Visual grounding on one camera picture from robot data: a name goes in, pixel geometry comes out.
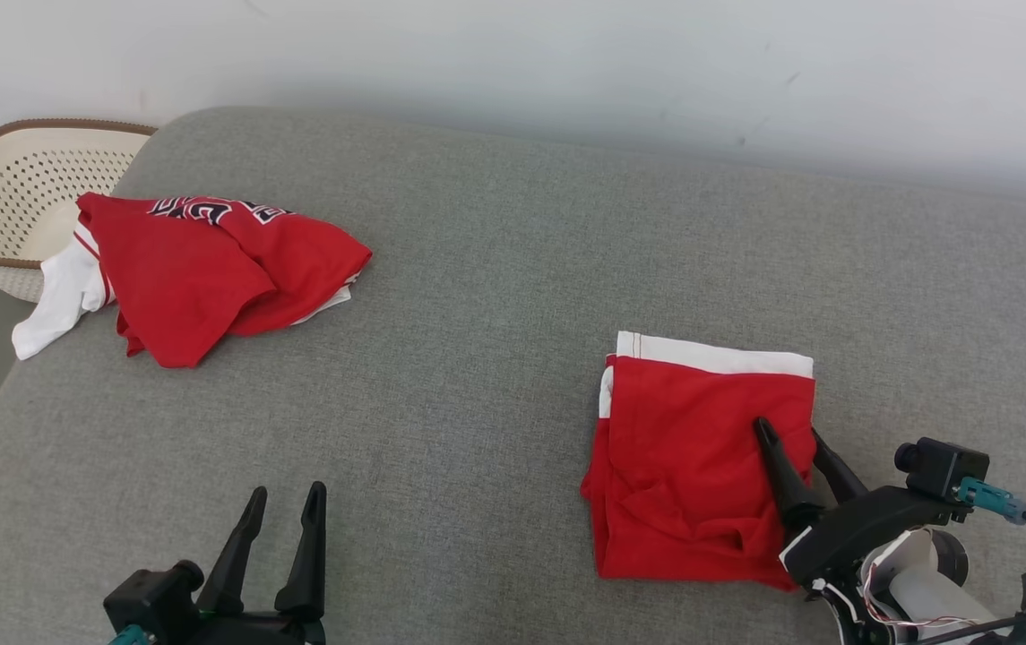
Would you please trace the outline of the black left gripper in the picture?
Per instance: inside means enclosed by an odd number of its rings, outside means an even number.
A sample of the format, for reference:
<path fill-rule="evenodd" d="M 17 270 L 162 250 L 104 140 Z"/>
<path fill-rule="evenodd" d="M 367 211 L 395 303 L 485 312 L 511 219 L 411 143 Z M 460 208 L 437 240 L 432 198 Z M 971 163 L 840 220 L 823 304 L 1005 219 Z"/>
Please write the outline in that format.
<path fill-rule="evenodd" d="M 265 517 L 268 491 L 258 486 L 198 596 L 200 616 L 180 637 L 149 634 L 149 644 L 328 644 L 323 627 L 327 556 L 327 486 L 315 481 L 301 510 L 301 535 L 275 611 L 244 613 L 242 591 L 251 547 Z"/>

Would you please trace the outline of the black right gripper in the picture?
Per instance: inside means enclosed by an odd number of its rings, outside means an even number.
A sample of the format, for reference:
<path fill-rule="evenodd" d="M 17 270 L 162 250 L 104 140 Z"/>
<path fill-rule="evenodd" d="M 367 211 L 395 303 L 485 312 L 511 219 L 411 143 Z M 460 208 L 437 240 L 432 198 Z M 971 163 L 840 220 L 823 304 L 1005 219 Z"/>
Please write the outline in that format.
<path fill-rule="evenodd" d="M 796 584 L 807 587 L 827 574 L 846 575 L 870 551 L 902 532 L 926 524 L 963 522 L 970 514 L 966 503 L 937 501 L 905 487 L 882 486 L 870 491 L 813 429 L 813 465 L 839 503 L 827 510 L 792 465 L 774 425 L 766 417 L 756 417 L 753 429 L 787 539 L 780 560 Z"/>

